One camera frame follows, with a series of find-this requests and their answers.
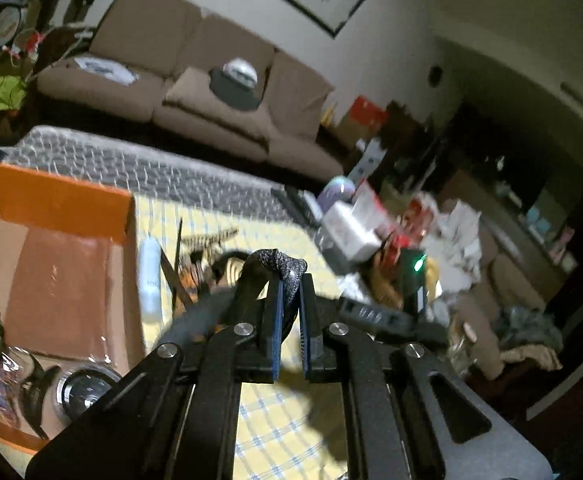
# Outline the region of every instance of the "table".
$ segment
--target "table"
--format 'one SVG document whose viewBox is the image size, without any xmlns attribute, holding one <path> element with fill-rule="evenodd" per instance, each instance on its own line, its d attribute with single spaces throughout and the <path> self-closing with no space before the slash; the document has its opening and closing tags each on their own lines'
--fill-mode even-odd
<svg viewBox="0 0 583 480">
<path fill-rule="evenodd" d="M 176 248 L 178 221 L 184 235 L 238 226 L 225 248 L 277 247 L 305 258 L 316 291 L 337 297 L 341 288 L 311 237 L 293 224 L 271 190 L 273 182 L 83 132 L 38 126 L 6 162 L 127 189 L 136 196 L 139 242 L 155 235 L 167 254 Z M 144 320 L 146 352 L 171 319 L 171 297 L 162 278 L 162 320 Z M 339 478 L 347 471 L 347 443 L 338 384 L 309 384 L 302 377 L 298 323 L 281 352 L 276 384 L 242 388 L 233 478 Z M 1 452 L 20 471 L 28 457 Z"/>
</svg>

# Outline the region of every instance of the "cardboard box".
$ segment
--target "cardboard box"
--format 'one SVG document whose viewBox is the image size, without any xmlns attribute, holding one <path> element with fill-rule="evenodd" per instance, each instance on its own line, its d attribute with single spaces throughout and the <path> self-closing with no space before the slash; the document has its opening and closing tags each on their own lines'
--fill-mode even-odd
<svg viewBox="0 0 583 480">
<path fill-rule="evenodd" d="M 375 137 L 386 121 L 385 110 L 369 99 L 359 96 L 349 108 L 347 115 L 334 129 L 334 135 L 344 146 L 353 150 L 359 139 L 368 142 Z"/>
<path fill-rule="evenodd" d="M 134 198 L 127 192 L 0 164 L 0 318 L 3 324 L 8 306 L 14 304 L 11 303 L 12 286 L 25 241 L 29 239 L 28 232 L 65 236 L 59 235 L 60 232 L 79 237 L 73 238 L 79 241 L 98 239 L 109 252 L 103 267 L 104 274 L 107 269 L 104 337 L 111 360 L 109 365 L 124 376 L 138 364 L 144 357 L 144 345 L 136 285 L 135 209 Z M 5 340 L 9 339 L 6 329 Z M 36 357 L 45 369 L 59 365 L 61 374 L 78 364 L 64 358 L 38 354 Z M 54 412 L 52 390 L 46 394 L 42 422 L 50 438 L 63 428 Z M 35 436 L 19 407 L 16 408 L 20 428 L 15 430 L 0 422 L 0 440 L 17 449 L 35 452 L 46 441 Z"/>
</svg>

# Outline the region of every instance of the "couch cushion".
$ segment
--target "couch cushion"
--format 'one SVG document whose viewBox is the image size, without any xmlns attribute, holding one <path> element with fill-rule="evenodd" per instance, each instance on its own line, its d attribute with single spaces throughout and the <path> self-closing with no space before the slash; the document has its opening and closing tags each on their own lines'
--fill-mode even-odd
<svg viewBox="0 0 583 480">
<path fill-rule="evenodd" d="M 321 109 L 333 89 L 308 66 L 277 52 L 263 99 L 282 134 L 316 140 Z"/>
<path fill-rule="evenodd" d="M 491 281 L 502 306 L 545 310 L 545 301 L 516 264 L 499 254 L 490 267 Z"/>
<path fill-rule="evenodd" d="M 275 166 L 328 182 L 343 174 L 342 165 L 318 144 L 293 137 L 272 138 L 269 141 L 269 161 Z"/>
<path fill-rule="evenodd" d="M 38 76 L 38 91 L 54 99 L 85 105 L 130 121 L 148 123 L 164 91 L 162 78 L 139 68 L 140 77 L 123 86 L 79 69 L 73 59 L 47 67 Z"/>
<path fill-rule="evenodd" d="M 178 78 L 189 66 L 209 72 L 236 57 L 254 66 L 258 73 L 256 94 L 261 96 L 267 68 L 274 59 L 274 46 L 236 23 L 211 14 L 200 23 L 178 55 L 174 76 Z"/>
<path fill-rule="evenodd" d="M 469 293 L 490 322 L 498 318 L 500 315 L 500 305 L 498 304 L 494 288 L 489 282 L 488 272 L 482 270 L 480 282 L 475 283 Z"/>
<path fill-rule="evenodd" d="M 213 146 L 222 152 L 254 162 L 262 162 L 267 158 L 267 150 L 258 142 L 175 106 L 156 107 L 152 121 L 170 132 Z"/>
<path fill-rule="evenodd" d="M 185 0 L 115 0 L 89 52 L 168 77 L 200 21 L 201 10 Z"/>
<path fill-rule="evenodd" d="M 489 325 L 489 319 L 466 292 L 459 294 L 455 308 L 460 322 L 468 323 L 476 334 L 476 342 L 471 348 L 471 357 L 476 360 L 476 366 L 489 380 L 497 378 L 505 364 L 500 357 L 498 338 Z"/>
<path fill-rule="evenodd" d="M 480 238 L 480 249 L 482 256 L 480 266 L 484 269 L 489 267 L 500 252 L 498 242 L 495 241 L 494 235 L 482 223 L 478 224 L 478 238 Z"/>
<path fill-rule="evenodd" d="M 191 112 L 236 133 L 267 145 L 271 136 L 278 136 L 262 104 L 253 111 L 243 112 L 226 105 L 210 90 L 210 76 L 193 67 L 185 70 L 165 95 L 164 103 Z"/>
</svg>

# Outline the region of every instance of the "yellow checkered tablecloth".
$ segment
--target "yellow checkered tablecloth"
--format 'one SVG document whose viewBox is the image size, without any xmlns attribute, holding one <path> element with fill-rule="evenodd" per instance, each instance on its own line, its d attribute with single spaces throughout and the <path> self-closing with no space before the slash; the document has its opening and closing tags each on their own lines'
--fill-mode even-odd
<svg viewBox="0 0 583 480">
<path fill-rule="evenodd" d="M 139 243 L 155 236 L 166 254 L 175 254 L 178 222 L 183 236 L 237 227 L 224 249 L 277 248 L 303 258 L 316 293 L 340 296 L 334 274 L 306 232 L 291 224 L 245 220 L 175 202 L 136 197 Z M 162 321 L 144 322 L 146 352 L 171 320 L 171 292 L 162 277 Z M 298 322 L 283 343 L 276 384 L 243 384 L 236 432 L 235 480 L 336 479 L 347 471 L 347 441 L 338 384 L 309 384 L 302 375 Z"/>
</svg>

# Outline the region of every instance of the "green light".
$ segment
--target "green light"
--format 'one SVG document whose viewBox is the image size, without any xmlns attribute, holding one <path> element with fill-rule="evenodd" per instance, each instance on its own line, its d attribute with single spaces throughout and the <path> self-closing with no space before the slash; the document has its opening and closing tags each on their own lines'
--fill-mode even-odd
<svg viewBox="0 0 583 480">
<path fill-rule="evenodd" d="M 421 256 L 420 259 L 414 264 L 414 270 L 415 270 L 415 272 L 418 272 L 420 269 L 423 268 L 423 264 L 425 263 L 425 258 L 426 257 L 427 256 L 425 256 L 423 254 L 423 256 Z"/>
</svg>

